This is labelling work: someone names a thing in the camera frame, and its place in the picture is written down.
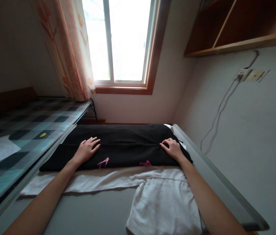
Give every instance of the bed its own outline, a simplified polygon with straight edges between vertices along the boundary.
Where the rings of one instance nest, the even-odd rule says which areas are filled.
[[[47,161],[56,150],[56,147],[64,141],[73,128],[74,126],[71,126],[65,131],[60,139],[15,187],[13,192],[0,204],[0,234],[32,201],[32,198],[19,200],[18,197],[21,190],[38,173],[39,167]],[[248,231],[269,229],[268,224],[261,215],[204,156],[179,126],[173,125],[173,130],[177,138],[186,145],[196,169],[243,227]],[[126,188],[81,195],[64,195],[44,234],[80,234],[84,231],[87,231],[87,234],[98,234],[98,227],[101,234],[110,234],[111,231],[114,234],[128,234],[125,224],[130,213],[135,191],[135,188]],[[207,232],[203,220],[202,230]]]
[[[93,101],[37,97],[32,88],[0,94],[0,137],[21,148],[0,161],[0,202],[89,108]]]

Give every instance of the black towel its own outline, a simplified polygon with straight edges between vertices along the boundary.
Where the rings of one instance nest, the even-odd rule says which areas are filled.
[[[62,170],[76,153],[79,144],[90,137],[101,139],[101,146],[77,170],[140,165],[179,166],[159,145],[168,138],[179,142],[173,132],[163,124],[78,125],[40,167],[40,171]],[[182,146],[180,148],[192,163],[189,153]]]

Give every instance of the plaid bed mat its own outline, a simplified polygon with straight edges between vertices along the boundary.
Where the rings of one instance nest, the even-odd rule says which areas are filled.
[[[0,137],[21,148],[0,161],[0,197],[90,106],[64,98],[38,98],[0,114]]]

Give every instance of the electrical wire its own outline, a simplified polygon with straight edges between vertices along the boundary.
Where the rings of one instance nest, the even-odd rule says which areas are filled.
[[[228,102],[229,98],[230,98],[230,97],[232,96],[232,94],[235,92],[235,90],[236,90],[236,88],[238,87],[239,83],[240,83],[240,81],[238,81],[238,83],[237,83],[237,85],[234,87],[233,91],[229,94],[229,96],[227,97],[226,102],[225,102],[225,104],[224,104],[224,107],[223,107],[222,110],[219,112],[219,118],[218,118],[217,123],[216,123],[215,134],[213,135],[212,140],[211,140],[211,142],[210,142],[210,146],[209,146],[209,148],[207,149],[207,151],[205,152],[205,154],[208,154],[209,151],[210,151],[211,148],[212,148],[212,144],[213,144],[213,142],[214,142],[214,139],[215,139],[215,137],[216,137],[216,135],[217,135],[217,131],[218,131],[218,129],[219,129],[219,120],[220,120],[220,116],[221,116],[222,112],[224,111],[224,109],[226,108],[226,105],[227,105],[227,102]]]
[[[257,58],[259,57],[259,55],[260,55],[260,53],[259,53],[258,50],[253,50],[253,51],[255,52],[255,57],[254,57],[253,61],[251,62],[251,64],[250,64],[248,67],[246,67],[245,69],[249,69],[249,68],[254,64],[254,62],[256,61],[256,59],[257,59]],[[216,124],[216,132],[215,132],[215,134],[214,134],[214,136],[213,136],[213,138],[212,138],[212,140],[211,140],[210,147],[209,147],[208,151],[207,151],[205,154],[207,154],[207,153],[210,151],[211,147],[212,147],[212,143],[213,143],[213,141],[214,141],[214,139],[215,139],[215,137],[216,137],[216,134],[217,134],[217,130],[218,130],[218,126],[219,126],[220,115],[221,115],[222,112],[224,111],[224,109],[225,109],[225,107],[226,107],[226,105],[227,105],[227,102],[228,102],[229,98],[231,97],[231,95],[234,93],[234,91],[236,90],[237,86],[239,85],[241,78],[242,78],[242,76],[238,76],[236,79],[234,79],[234,81],[233,81],[232,84],[230,85],[230,87],[229,87],[229,89],[227,90],[227,92],[225,93],[225,95],[224,95],[224,97],[223,97],[221,103],[219,104],[219,108],[218,108],[217,114],[216,114],[216,116],[215,116],[215,118],[214,118],[214,120],[213,120],[211,129],[207,132],[207,134],[206,134],[206,135],[204,136],[204,138],[201,140],[201,143],[200,143],[200,150],[202,151],[202,142],[203,142],[204,139],[208,136],[208,134],[213,130],[215,120],[216,120],[217,116],[219,115],[219,118],[218,118],[217,124]],[[227,100],[226,100],[226,102],[225,102],[225,105],[224,105],[224,107],[222,108],[222,110],[221,110],[221,112],[220,112],[220,111],[219,111],[219,110],[220,110],[220,107],[222,106],[222,104],[223,104],[223,102],[224,102],[224,100],[225,100],[226,95],[228,94],[228,92],[229,92],[230,89],[232,88],[232,86],[233,86],[233,84],[235,83],[235,81],[238,81],[238,83],[237,83],[237,85],[235,86],[235,88],[233,89],[233,91],[230,93],[230,95],[228,96],[228,98],[227,98]]]
[[[258,56],[260,55],[260,52],[258,50],[253,50],[253,51],[255,52],[255,58],[253,59],[253,61],[251,62],[251,64],[248,67],[246,67],[245,69],[250,68],[253,65],[253,63],[256,61],[256,59],[258,58]]]
[[[237,80],[238,80],[238,77],[237,77],[235,80],[233,80],[233,82],[232,82],[232,84],[230,85],[229,89],[228,89],[227,92],[225,93],[225,95],[224,95],[224,97],[223,97],[221,103],[219,104],[219,108],[217,109],[217,114],[215,115],[215,118],[214,118],[214,120],[213,120],[212,127],[211,127],[211,129],[207,132],[207,134],[204,136],[204,138],[201,140],[201,144],[200,144],[200,150],[201,150],[201,151],[202,151],[202,142],[203,142],[204,139],[207,137],[207,135],[211,132],[211,130],[213,130],[214,123],[215,123],[215,120],[216,120],[216,118],[217,118],[217,116],[218,116],[218,114],[219,114],[220,107],[222,106],[223,101],[224,101],[226,95],[228,94],[228,92],[229,92],[230,89],[232,88],[233,84],[234,84],[235,81],[237,81]]]

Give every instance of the electrical socket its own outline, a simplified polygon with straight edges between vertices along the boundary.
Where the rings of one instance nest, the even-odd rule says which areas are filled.
[[[251,72],[251,69],[239,69],[238,77],[242,76],[242,78],[240,79],[240,81],[243,82],[248,77],[248,75],[250,74],[250,72]]]

